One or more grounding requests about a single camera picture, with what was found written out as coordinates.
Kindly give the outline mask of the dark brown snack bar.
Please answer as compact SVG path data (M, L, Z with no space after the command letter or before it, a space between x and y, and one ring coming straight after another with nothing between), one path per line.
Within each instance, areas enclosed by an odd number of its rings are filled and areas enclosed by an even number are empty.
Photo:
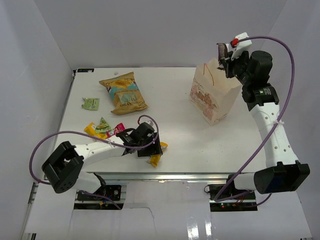
M228 56L229 45L227 43L217 43L216 45L218 48L218 69L223 70Z

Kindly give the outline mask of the yellow snack bar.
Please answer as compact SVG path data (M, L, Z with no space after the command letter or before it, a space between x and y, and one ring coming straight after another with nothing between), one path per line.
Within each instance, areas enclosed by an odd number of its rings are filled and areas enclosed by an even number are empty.
M162 152L164 153L166 151L166 149L168 148L168 144L165 142L160 142L160 148L161 148ZM147 161L147 163L152 165L154 168L157 168L161 157L162 157L161 154L152 155L149 158L149 160Z

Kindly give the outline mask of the brown chips bag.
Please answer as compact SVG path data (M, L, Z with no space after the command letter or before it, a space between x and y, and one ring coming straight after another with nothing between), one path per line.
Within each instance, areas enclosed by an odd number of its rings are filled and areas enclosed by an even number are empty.
M126 115L148 108L136 83L134 72L100 80L99 84L106 88L114 104L111 113L115 115Z

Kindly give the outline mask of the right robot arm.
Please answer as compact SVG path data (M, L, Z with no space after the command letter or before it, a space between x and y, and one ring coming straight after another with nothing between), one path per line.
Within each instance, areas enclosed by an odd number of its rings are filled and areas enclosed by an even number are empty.
M242 98L254 118L265 152L264 169L254 173L230 175L226 195L236 200L244 191L260 194L293 192L310 174L309 165L300 163L294 153L282 122L283 107L275 88L269 83L272 56L265 51L249 53L240 45L229 50L229 44L218 43L219 69L227 78L235 77L242 85Z

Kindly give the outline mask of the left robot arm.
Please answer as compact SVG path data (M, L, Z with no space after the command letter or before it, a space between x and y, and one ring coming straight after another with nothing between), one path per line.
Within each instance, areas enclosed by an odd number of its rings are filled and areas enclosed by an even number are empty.
M133 153L138 157L163 154L159 134L148 122L89 144L62 142L44 162L42 171L55 193L62 194L76 189L99 200L105 196L106 183L98 174L86 172L84 167Z

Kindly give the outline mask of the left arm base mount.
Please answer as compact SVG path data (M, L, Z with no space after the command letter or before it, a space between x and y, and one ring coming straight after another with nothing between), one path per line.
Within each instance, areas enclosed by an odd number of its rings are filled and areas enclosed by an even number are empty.
M77 192L75 210L121 210L121 185L107 185L105 180L94 174L100 182L99 188L94 193L86 194L82 190Z

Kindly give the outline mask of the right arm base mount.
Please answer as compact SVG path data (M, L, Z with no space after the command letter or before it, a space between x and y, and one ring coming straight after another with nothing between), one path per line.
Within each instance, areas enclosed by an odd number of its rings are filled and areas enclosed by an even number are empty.
M226 201L216 202L214 199L217 193L223 188L223 184L208 184L203 191L209 196L210 211L212 213L226 212L250 212L257 211L257 200L254 192L246 195L234 197L234 195L242 194L245 190L237 190L231 185L219 196L219 199L229 198Z

